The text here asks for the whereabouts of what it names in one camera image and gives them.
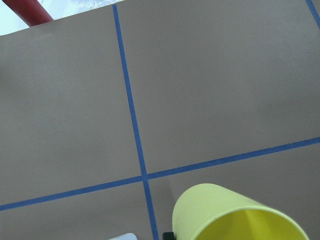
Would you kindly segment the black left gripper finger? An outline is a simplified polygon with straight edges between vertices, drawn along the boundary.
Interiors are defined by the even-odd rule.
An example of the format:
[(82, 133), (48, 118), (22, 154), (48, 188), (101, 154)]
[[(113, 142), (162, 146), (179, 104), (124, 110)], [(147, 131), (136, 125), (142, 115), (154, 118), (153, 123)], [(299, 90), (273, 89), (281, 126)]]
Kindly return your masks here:
[(164, 232), (162, 234), (162, 240), (176, 240), (174, 232)]

